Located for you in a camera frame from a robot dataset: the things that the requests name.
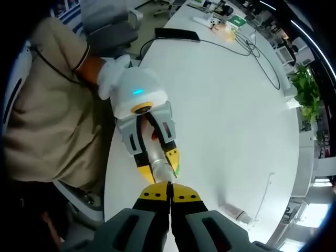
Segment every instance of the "white desk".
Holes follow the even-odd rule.
[[[225,43],[191,21],[195,15],[202,13],[183,6],[165,27],[194,30],[201,39],[244,52],[236,42]],[[261,35],[257,46],[273,63],[280,81],[288,81]],[[260,62],[276,83],[266,60],[261,57]],[[258,215],[249,237],[266,243],[286,209],[298,165],[298,119],[295,110],[287,109],[282,91],[271,85],[252,56],[203,42],[155,41],[141,65],[159,74],[172,105],[181,153],[176,182],[195,189],[208,209],[223,212],[219,205],[227,200],[251,217]],[[115,130],[106,174],[105,219],[132,207],[146,186]],[[175,250],[169,233],[165,251]]]

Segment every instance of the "plastic bottle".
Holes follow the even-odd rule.
[[[153,176],[156,182],[170,181],[174,183],[173,168],[164,159],[156,159],[152,162]]]
[[[242,209],[230,204],[224,203],[220,206],[224,212],[236,221],[249,224],[253,219]]]

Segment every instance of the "gray chair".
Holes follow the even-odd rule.
[[[118,50],[131,46],[138,38],[143,15],[135,9],[127,9],[124,0],[81,0],[83,28],[95,56],[115,56]],[[134,27],[129,16],[135,18]]]

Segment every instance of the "robotic arm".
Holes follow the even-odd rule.
[[[150,68],[129,67],[130,56],[107,59],[98,75],[98,94],[110,98],[116,126],[139,173],[151,184],[157,182],[141,134],[144,116],[158,135],[169,169],[163,181],[173,181],[180,170],[180,153],[175,144],[171,105],[160,78]]]
[[[278,251],[248,240],[247,232],[217,211],[209,211],[190,187],[160,182],[146,187],[133,208],[103,224],[94,240],[71,251],[163,251],[169,230],[179,251]]]

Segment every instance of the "office chair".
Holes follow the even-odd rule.
[[[159,14],[164,14],[164,13],[168,13],[169,14],[169,18],[171,18],[172,16],[172,8],[177,6],[177,7],[181,7],[186,0],[156,0],[156,2],[160,3],[161,5],[163,5],[164,3],[169,4],[168,8],[165,9],[160,9],[157,12],[154,13],[154,17],[156,17]]]
[[[128,48],[138,38],[143,15],[135,9],[127,9],[124,0],[80,1],[83,28],[93,55],[111,57],[118,49]],[[130,18],[135,18],[132,27]]]
[[[276,48],[275,53],[277,54],[283,66],[285,66],[289,62],[294,61],[292,55],[289,53],[286,46],[281,46],[279,48]]]

